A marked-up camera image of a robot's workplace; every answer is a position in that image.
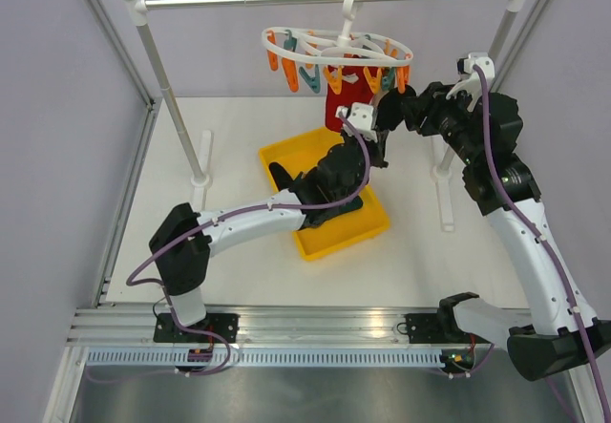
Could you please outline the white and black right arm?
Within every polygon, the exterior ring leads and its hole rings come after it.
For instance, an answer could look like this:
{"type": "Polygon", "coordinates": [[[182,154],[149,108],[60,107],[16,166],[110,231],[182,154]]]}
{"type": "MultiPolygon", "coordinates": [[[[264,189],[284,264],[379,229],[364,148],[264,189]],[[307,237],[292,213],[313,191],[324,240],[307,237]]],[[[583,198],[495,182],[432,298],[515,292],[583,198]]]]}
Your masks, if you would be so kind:
{"type": "Polygon", "coordinates": [[[490,114],[467,98],[447,98],[449,86],[433,82],[423,93],[412,87],[400,95],[399,109],[409,130],[441,136],[464,162],[462,179],[481,215],[507,250],[530,309],[527,317],[486,303],[465,292],[439,303],[438,335],[456,342],[466,334],[505,349],[518,373],[529,381],[587,363],[588,340],[596,356],[610,348],[610,323],[589,306],[577,287],[566,289],[547,248],[553,246],[535,178],[515,152],[523,128],[515,99],[489,95],[490,114]]]}

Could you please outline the dark teal sock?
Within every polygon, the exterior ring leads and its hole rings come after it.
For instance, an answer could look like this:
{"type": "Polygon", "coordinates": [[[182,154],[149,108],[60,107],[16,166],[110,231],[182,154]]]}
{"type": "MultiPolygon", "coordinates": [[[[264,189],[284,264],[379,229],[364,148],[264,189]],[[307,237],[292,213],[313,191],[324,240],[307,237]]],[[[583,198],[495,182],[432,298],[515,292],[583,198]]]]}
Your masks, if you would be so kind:
{"type": "Polygon", "coordinates": [[[357,211],[359,209],[361,209],[363,207],[363,200],[362,198],[357,194],[357,192],[353,192],[351,195],[351,200],[344,203],[343,205],[341,205],[339,207],[339,211],[341,214],[347,214],[347,213],[351,213],[354,211],[357,211]]]}

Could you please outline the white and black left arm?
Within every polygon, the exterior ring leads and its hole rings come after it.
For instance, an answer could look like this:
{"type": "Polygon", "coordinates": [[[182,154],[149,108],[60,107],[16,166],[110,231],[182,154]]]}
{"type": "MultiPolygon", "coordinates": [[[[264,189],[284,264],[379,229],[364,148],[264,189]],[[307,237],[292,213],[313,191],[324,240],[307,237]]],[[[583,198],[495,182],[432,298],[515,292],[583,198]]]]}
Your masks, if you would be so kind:
{"type": "Polygon", "coordinates": [[[233,209],[197,212],[175,206],[149,242],[161,286],[188,342],[213,326],[201,287],[211,258],[267,235],[292,232],[301,256],[316,260],[373,238],[390,226],[366,186],[369,171],[387,167],[385,131],[318,129],[260,151],[275,188],[267,200],[233,209]]]}

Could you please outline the black sock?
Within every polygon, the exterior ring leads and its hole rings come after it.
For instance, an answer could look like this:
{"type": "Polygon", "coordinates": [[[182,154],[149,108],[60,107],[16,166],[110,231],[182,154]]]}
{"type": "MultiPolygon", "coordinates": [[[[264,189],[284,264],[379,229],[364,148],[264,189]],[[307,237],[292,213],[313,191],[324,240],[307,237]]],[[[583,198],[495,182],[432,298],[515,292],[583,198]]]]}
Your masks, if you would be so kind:
{"type": "Polygon", "coordinates": [[[389,90],[376,107],[376,130],[391,132],[403,123],[409,131],[414,128],[414,106],[417,95],[414,88],[408,85],[401,93],[398,88],[389,90]]]}
{"type": "Polygon", "coordinates": [[[268,164],[269,172],[279,191],[288,190],[295,194],[304,193],[304,173],[300,172],[293,178],[277,161],[268,164]]]}

